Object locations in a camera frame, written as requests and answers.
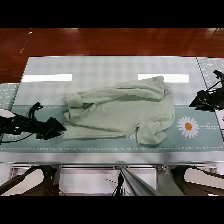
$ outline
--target fabric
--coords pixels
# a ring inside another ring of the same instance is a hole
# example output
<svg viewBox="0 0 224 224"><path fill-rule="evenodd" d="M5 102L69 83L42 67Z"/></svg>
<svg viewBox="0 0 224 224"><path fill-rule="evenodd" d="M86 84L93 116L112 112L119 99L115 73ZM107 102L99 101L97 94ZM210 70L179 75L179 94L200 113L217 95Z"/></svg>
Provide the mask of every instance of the fabric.
<svg viewBox="0 0 224 224"><path fill-rule="evenodd" d="M113 88L74 93L67 98L65 139L127 136L159 144L174 121L171 91L163 77L130 81Z"/></svg>

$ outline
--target reddish brown floor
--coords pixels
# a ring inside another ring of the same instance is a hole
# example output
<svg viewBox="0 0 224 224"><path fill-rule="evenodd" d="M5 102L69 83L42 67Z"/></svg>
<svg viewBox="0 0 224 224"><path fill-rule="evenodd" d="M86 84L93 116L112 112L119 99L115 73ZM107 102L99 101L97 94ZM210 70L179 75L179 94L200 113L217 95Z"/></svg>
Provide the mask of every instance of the reddish brown floor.
<svg viewBox="0 0 224 224"><path fill-rule="evenodd" d="M29 56L224 57L223 28L0 28L0 82L19 82Z"/></svg>

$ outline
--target table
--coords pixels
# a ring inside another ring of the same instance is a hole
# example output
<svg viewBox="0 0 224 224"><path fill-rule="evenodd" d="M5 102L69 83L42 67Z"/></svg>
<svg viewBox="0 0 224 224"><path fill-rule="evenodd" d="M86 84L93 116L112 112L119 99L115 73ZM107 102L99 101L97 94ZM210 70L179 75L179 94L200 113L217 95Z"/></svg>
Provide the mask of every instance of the table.
<svg viewBox="0 0 224 224"><path fill-rule="evenodd" d="M189 81L182 82L181 79L178 83L169 83L174 95L176 119L166 131L167 139L156 147L140 146L132 137L85 141L64 141L62 137L57 137L44 141L31 136L21 142L1 144L0 162L87 165L223 162L224 144L215 113L195 111L188 107L197 91L206 89L204 70L200 67L200 64L207 63L205 60L159 56L31 57L19 84L12 111L25 115L29 107L39 101L44 108L37 112L37 119L43 121L53 116L63 122L65 97L71 92L137 80L139 74L166 74L171 79L174 74L178 77L187 75ZM55 74L67 74L64 77L72 79L25 82L30 76L49 78ZM182 136L178 130L178 121L184 116L197 121L199 134L195 138ZM12 136L4 135L3 140L12 140Z"/></svg>

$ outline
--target light green shirt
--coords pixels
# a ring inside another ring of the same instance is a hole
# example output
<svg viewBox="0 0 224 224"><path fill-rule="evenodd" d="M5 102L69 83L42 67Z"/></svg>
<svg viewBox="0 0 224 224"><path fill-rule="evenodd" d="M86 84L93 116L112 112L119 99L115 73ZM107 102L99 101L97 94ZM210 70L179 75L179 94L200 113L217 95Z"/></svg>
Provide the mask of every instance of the light green shirt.
<svg viewBox="0 0 224 224"><path fill-rule="evenodd" d="M67 104L65 139L121 137L137 129L138 143L159 144L175 115L162 76L74 93Z"/></svg>

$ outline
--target yellow flower center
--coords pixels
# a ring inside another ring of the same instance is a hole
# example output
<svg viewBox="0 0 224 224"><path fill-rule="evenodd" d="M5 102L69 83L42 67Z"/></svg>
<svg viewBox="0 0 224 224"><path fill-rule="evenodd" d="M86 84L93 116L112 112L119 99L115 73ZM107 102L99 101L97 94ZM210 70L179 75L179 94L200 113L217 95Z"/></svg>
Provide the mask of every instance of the yellow flower center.
<svg viewBox="0 0 224 224"><path fill-rule="evenodd" d="M190 130L192 129L192 124L190 124L190 123L186 123L186 124L185 124L185 128L186 128L188 131L190 131Z"/></svg>

